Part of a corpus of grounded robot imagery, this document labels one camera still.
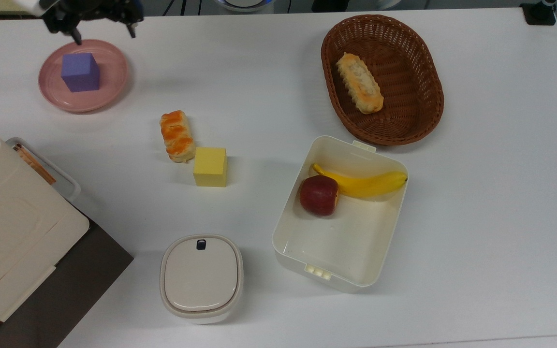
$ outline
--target cable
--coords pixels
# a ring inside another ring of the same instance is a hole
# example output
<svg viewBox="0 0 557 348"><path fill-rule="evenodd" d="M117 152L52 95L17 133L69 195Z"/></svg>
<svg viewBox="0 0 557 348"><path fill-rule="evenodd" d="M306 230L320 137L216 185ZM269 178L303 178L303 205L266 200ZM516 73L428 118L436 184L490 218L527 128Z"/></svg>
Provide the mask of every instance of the cable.
<svg viewBox="0 0 557 348"><path fill-rule="evenodd" d="M163 16L166 16L166 13L169 11L174 1L175 0L171 0L171 2L169 2L169 6L166 7L166 10L164 10Z"/></svg>

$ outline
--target brown basket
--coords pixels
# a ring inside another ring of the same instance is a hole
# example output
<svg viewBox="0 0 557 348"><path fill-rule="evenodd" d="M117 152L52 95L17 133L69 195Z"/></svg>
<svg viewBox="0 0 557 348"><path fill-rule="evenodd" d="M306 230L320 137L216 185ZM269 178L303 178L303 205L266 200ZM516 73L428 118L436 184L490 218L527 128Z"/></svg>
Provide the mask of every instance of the brown basket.
<svg viewBox="0 0 557 348"><path fill-rule="evenodd" d="M336 63L360 57L384 96L382 110L364 115L347 94ZM336 24L321 48L334 110L355 137L376 145L404 145L431 133L442 116L444 94L431 54L415 31L384 15L357 15Z"/></svg>

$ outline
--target red apple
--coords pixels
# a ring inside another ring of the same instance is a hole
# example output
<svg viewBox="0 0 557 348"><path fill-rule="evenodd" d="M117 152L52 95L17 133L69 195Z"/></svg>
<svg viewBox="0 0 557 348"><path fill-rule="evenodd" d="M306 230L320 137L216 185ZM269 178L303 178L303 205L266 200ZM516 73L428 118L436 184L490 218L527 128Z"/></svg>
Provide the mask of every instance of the red apple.
<svg viewBox="0 0 557 348"><path fill-rule="evenodd" d="M311 176L302 181L300 203L306 211L316 216L330 216L338 202L338 183L323 175Z"/></svg>

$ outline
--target yellow banana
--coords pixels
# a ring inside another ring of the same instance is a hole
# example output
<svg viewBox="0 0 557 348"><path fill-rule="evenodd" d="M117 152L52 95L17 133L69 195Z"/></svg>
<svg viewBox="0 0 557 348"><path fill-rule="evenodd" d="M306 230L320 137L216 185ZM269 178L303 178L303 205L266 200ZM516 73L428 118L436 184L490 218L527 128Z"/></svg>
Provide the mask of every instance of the yellow banana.
<svg viewBox="0 0 557 348"><path fill-rule="evenodd" d="M368 178L350 178L328 172L317 163L313 163L311 167L317 174L336 180L338 190L342 194L356 198L373 197L393 192L403 187L405 181L407 181L407 174L403 172L386 172Z"/></svg>

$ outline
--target pastry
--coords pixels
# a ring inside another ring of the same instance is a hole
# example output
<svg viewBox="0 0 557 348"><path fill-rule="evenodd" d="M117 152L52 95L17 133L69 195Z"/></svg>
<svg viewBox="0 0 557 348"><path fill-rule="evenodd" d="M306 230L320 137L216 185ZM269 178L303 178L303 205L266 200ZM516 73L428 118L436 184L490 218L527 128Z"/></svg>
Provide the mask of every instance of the pastry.
<svg viewBox="0 0 557 348"><path fill-rule="evenodd" d="M195 141L183 111L164 114L161 117L161 133L166 152L172 161L188 162L195 157Z"/></svg>
<svg viewBox="0 0 557 348"><path fill-rule="evenodd" d="M360 112L369 114L381 110L384 97L365 62L352 53L344 53L337 62L337 68L349 96Z"/></svg>

